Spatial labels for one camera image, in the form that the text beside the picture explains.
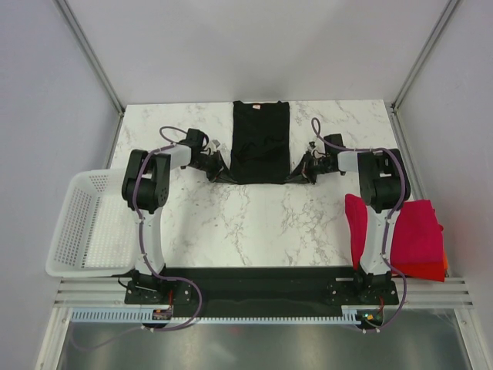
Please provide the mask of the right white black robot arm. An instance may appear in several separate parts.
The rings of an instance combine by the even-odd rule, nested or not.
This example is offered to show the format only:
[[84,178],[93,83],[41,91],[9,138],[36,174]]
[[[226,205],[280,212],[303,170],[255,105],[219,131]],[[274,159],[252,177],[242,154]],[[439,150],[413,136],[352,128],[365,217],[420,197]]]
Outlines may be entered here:
[[317,155],[313,142],[286,179],[287,183],[312,183],[323,174],[347,172],[358,175],[360,198],[367,211],[364,249],[357,266],[366,275],[393,271],[391,249],[397,218],[411,195],[399,149],[349,149],[340,134],[322,138],[325,153]]

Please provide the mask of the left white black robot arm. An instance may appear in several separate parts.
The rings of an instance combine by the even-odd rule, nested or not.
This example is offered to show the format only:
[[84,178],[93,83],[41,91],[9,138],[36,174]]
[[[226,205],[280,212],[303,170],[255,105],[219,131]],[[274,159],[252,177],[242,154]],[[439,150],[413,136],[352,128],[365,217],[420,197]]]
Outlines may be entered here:
[[152,303],[166,300],[169,285],[161,272],[166,263],[162,251],[161,216],[169,198],[171,172],[175,169],[202,171],[211,183],[236,184],[219,151],[219,142],[201,130],[180,129],[185,138],[170,140],[154,150],[132,150],[122,182],[122,198],[136,213],[139,256],[135,269],[150,277],[142,293]]

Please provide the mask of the black t shirt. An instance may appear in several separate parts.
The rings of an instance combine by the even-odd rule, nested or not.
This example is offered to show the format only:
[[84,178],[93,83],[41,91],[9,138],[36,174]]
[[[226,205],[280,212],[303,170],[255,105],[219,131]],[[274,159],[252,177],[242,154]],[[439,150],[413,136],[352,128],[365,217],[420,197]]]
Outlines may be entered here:
[[230,173],[238,184],[283,184],[290,175],[290,104],[233,103]]

